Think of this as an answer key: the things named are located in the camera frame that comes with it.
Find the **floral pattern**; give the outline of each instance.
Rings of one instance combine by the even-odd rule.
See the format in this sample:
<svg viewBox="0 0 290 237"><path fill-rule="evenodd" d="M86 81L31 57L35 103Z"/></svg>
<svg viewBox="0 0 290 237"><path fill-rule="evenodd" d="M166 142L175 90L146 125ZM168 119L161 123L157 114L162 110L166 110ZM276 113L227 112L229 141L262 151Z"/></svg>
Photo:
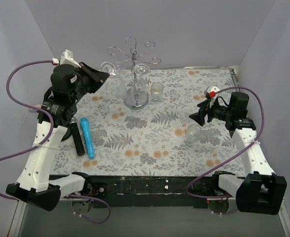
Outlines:
<svg viewBox="0 0 290 237"><path fill-rule="evenodd" d="M119 77L131 85L130 70L120 71ZM90 121L95 158L77 156L70 138L61 143L52 174L198 176L238 152L224 122L216 119L202 127L196 144L190 147L184 143L187 127L196 124L189 115L205 100L204 90L210 85L234 85L228 69L151 70L146 78L148 91L153 82L161 82L164 96L150 100L138 111L116 98L116 80L108 79L106 91L86 95L77 104L77 119L87 117ZM227 102L229 93L221 94ZM240 158L221 170L245 174Z"/></svg>

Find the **white wall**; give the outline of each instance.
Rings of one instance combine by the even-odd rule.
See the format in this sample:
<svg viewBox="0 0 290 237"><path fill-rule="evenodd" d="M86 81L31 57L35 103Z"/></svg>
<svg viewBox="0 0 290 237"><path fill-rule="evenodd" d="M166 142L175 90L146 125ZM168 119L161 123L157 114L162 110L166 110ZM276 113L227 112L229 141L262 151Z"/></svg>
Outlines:
<svg viewBox="0 0 290 237"><path fill-rule="evenodd" d="M270 165L288 182L290 214L290 0L277 0L272 7L241 63L239 81L262 100L266 124L260 140ZM259 126L254 98L249 107Z"/></svg>
<svg viewBox="0 0 290 237"><path fill-rule="evenodd" d="M0 158L32 145L36 115L13 103L5 92L8 75L17 66L52 58L32 14L24 0L0 0ZM27 103L40 103L50 85L51 65L31 66L12 80L13 95ZM0 191L14 183L27 155L0 162ZM16 201L0 197L0 236L6 236Z"/></svg>
<svg viewBox="0 0 290 237"><path fill-rule="evenodd" d="M26 0L55 56L64 48L93 67L124 40L156 43L152 68L239 65L275 0Z"/></svg>

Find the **transparent cup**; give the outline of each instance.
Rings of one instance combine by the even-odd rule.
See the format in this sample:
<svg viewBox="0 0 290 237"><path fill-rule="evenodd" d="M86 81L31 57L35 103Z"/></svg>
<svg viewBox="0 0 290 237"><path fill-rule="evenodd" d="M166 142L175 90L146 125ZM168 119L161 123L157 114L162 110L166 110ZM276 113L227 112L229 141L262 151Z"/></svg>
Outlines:
<svg viewBox="0 0 290 237"><path fill-rule="evenodd" d="M196 143L202 133L202 130L200 126L196 124L191 124L188 126L187 133L185 134L184 141L187 145L192 146L194 143Z"/></svg>
<svg viewBox="0 0 290 237"><path fill-rule="evenodd" d="M164 85L160 82L155 82L151 85L151 97L154 100L160 100L164 96Z"/></svg>

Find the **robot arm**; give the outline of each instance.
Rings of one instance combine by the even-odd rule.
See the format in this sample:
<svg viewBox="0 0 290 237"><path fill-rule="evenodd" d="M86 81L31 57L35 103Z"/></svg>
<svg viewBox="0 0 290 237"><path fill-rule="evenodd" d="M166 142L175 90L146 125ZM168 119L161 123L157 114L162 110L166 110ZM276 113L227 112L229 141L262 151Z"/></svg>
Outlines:
<svg viewBox="0 0 290 237"><path fill-rule="evenodd" d="M73 174L54 181L49 181L49 173L60 142L68 137L71 118L77 112L76 104L87 93L95 93L109 77L108 73L99 72L84 63L77 63L72 52L63 52L60 65L51 75L52 87L44 96L42 109L48 111L54 120L54 128L49 139L50 129L47 116L39 112L37 132L33 150L15 184L9 184L6 193L27 203L51 211L60 198L73 192L86 191L85 174Z"/></svg>
<svg viewBox="0 0 290 237"><path fill-rule="evenodd" d="M213 118L225 121L225 127L241 151L257 136L253 121L247 118L249 97L245 93L233 92L229 104L221 106L217 94L210 96L217 91L217 87L209 88L206 91L207 99L198 104L199 112L190 115L190 118L201 126L205 124L206 115L208 122ZM246 178L241 179L232 173L217 171L212 176L215 188L235 197L237 208L241 212L278 214L287 187L285 178L275 174L258 142L242 153L241 157Z"/></svg>

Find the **gray floor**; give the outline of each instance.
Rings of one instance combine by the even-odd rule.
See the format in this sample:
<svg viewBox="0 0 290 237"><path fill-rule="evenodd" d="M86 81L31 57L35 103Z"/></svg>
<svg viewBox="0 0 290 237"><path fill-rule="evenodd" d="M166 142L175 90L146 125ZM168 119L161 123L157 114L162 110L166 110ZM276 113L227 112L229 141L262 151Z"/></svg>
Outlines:
<svg viewBox="0 0 290 237"><path fill-rule="evenodd" d="M106 209L93 209L99 220ZM279 216L234 213L220 218L191 207L112 208L111 218L95 225L74 216L71 202L61 201L47 212L28 205L19 237L198 237L198 236L285 236Z"/></svg>

